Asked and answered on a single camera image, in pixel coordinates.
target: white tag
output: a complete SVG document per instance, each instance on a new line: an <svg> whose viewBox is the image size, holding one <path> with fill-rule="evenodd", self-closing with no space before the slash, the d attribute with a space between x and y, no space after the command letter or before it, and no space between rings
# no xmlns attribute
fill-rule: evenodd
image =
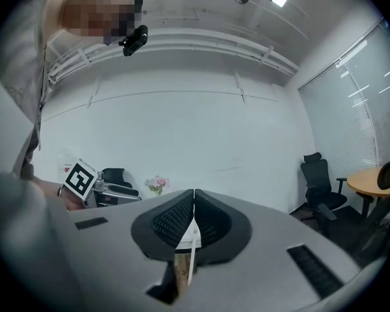
<svg viewBox="0 0 390 312"><path fill-rule="evenodd" d="M97 177L97 172L82 159L79 159L69 171L64 186L85 201Z"/></svg>

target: black vent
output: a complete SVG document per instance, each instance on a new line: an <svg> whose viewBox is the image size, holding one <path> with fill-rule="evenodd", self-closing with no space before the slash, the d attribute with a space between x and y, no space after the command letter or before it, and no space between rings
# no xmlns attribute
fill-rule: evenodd
<svg viewBox="0 0 390 312"><path fill-rule="evenodd" d="M289 248L287 253L321 298L328 297L343 286L331 270L305 245Z"/></svg>
<svg viewBox="0 0 390 312"><path fill-rule="evenodd" d="M103 217L92 218L91 220L86 220L82 222L76 222L78 230L88 229L93 226L99 226L100 224L107 223L108 221Z"/></svg>

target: office chair armrest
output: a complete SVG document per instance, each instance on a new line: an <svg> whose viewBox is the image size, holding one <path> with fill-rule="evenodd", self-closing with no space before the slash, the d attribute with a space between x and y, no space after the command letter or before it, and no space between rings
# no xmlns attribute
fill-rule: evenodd
<svg viewBox="0 0 390 312"><path fill-rule="evenodd" d="M325 203L321 203L318 205L318 210L322 215L324 215L329 221L335 221L337 217L332 212L331 209L328 208L328 206Z"/></svg>
<svg viewBox="0 0 390 312"><path fill-rule="evenodd" d="M338 193L341 194L343 191L343 183L346 181L346 178L337 178L337 180L339 181Z"/></svg>

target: white wall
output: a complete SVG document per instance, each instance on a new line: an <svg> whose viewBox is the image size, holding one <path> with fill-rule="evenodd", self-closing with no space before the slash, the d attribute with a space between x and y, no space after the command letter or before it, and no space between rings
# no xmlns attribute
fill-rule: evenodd
<svg viewBox="0 0 390 312"><path fill-rule="evenodd" d="M285 82L270 68L214 53L109 60L67 77L48 101L35 174L57 181L57 155L69 148L95 169L125 168L143 197L151 196L145 179L160 174L170 178L167 192L203 188L292 211L304 201L298 159L309 141L298 126L308 122L272 85Z"/></svg>
<svg viewBox="0 0 390 312"><path fill-rule="evenodd" d="M300 98L298 89L304 86L321 71L335 62L344 52L355 44L373 25L377 24L381 14L369 0L355 0L353 7L335 28L309 52L308 56L300 64L299 72L285 86L286 97L294 110L294 115L300 122L297 126L304 136L302 143L303 155L312 154L318 149L315 146L313 132L303 101ZM302 174L299 175L300 194L306 192L305 182Z"/></svg>

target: round wooden table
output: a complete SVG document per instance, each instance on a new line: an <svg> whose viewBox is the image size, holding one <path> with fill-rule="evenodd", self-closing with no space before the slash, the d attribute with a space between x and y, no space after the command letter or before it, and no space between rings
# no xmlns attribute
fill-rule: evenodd
<svg viewBox="0 0 390 312"><path fill-rule="evenodd" d="M348 176L348 186L361 194L384 198L390 194L390 188L381 190L377 186L378 173L382 168L369 168Z"/></svg>

